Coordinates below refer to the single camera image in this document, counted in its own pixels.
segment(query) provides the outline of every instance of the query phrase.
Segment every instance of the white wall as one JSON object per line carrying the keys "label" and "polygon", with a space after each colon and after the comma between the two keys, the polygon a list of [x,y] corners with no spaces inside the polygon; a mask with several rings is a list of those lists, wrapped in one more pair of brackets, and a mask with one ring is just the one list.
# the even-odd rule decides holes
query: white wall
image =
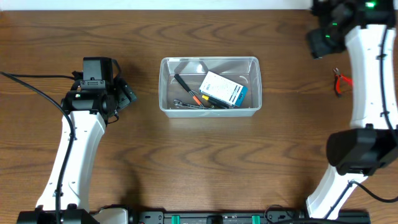
{"label": "white wall", "polygon": [[312,0],[0,0],[6,10],[309,9]]}

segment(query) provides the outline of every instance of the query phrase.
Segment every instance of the orange and black tool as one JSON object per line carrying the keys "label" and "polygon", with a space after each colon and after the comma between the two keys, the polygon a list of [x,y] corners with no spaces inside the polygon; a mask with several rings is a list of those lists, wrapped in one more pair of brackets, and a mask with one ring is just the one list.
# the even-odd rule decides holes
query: orange and black tool
{"label": "orange and black tool", "polygon": [[179,74],[175,74],[174,78],[177,80],[177,82],[189,93],[191,94],[193,100],[195,100],[195,102],[201,106],[201,107],[205,107],[203,106],[203,104],[201,103],[201,101],[195,96],[195,94],[193,93],[193,91],[191,89],[189,89],[188,85],[184,82],[184,80],[182,80],[182,78],[180,77]]}
{"label": "orange and black tool", "polygon": [[345,77],[338,68],[333,69],[333,71],[335,72],[335,93],[337,97],[341,97],[340,80],[343,80],[350,86],[353,86],[353,81],[352,79]]}

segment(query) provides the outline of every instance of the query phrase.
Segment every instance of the gray plastic container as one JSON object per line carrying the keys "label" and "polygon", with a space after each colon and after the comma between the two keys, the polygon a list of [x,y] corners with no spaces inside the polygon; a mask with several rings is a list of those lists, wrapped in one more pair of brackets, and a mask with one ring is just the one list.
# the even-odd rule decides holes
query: gray plastic container
{"label": "gray plastic container", "polygon": [[[221,75],[248,88],[240,107],[233,109],[193,110],[179,108],[174,99],[197,105],[191,95],[174,79],[180,74],[191,90],[199,87],[208,71]],[[159,107],[169,118],[214,118],[252,116],[261,108],[262,88],[259,61],[256,57],[185,57],[164,58],[160,64]],[[197,97],[207,107],[201,96]]]}

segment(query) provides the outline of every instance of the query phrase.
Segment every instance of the red plier handle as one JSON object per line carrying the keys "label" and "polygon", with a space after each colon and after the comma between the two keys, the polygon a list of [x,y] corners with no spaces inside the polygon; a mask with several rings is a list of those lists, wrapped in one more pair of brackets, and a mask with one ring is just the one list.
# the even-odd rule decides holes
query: red plier handle
{"label": "red plier handle", "polygon": [[338,68],[333,69],[333,71],[335,72],[335,93],[338,97],[341,97],[340,80],[343,80],[350,86],[353,86],[353,80],[345,77]]}

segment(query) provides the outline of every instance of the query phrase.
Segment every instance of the wooden table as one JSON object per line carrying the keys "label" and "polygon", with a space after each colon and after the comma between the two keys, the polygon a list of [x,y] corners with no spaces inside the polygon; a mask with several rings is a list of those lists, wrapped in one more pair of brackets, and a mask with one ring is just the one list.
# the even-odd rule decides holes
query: wooden table
{"label": "wooden table", "polygon": [[[352,110],[348,88],[340,99],[332,90],[333,67],[350,74],[348,53],[314,61],[305,34],[316,27],[308,11],[2,12],[0,70],[69,75],[85,56],[120,63],[139,99],[99,144],[92,210],[113,203],[168,211],[300,208],[326,170],[328,136],[349,128]],[[188,56],[257,57],[261,110],[251,118],[168,119],[158,103],[160,61]],[[58,102],[72,84],[24,80]],[[23,86],[0,82],[0,222],[14,223],[34,209],[49,179],[62,115]],[[395,197],[397,168],[377,171],[365,185]],[[398,222],[398,205],[359,189],[345,208],[368,209],[374,223]]]}

